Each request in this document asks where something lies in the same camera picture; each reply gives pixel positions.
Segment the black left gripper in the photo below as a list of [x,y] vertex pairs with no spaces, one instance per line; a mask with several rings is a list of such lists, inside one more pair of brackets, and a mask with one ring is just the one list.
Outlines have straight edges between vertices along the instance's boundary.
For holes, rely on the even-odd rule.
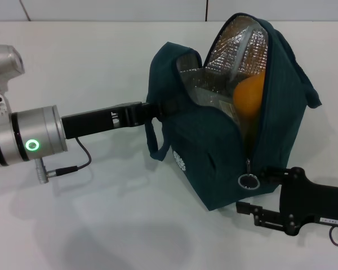
[[72,139],[118,128],[135,127],[157,118],[162,121],[182,112],[184,100],[171,98],[156,102],[132,102],[61,118],[65,138]]

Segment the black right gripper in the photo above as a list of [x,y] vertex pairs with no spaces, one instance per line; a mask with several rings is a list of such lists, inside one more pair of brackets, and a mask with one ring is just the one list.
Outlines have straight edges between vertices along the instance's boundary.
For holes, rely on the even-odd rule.
[[236,202],[239,214],[253,215],[255,226],[283,228],[289,236],[298,235],[302,226],[318,223],[338,227],[338,187],[310,181],[299,167],[263,167],[259,174],[263,184],[281,185],[279,212],[247,202]]

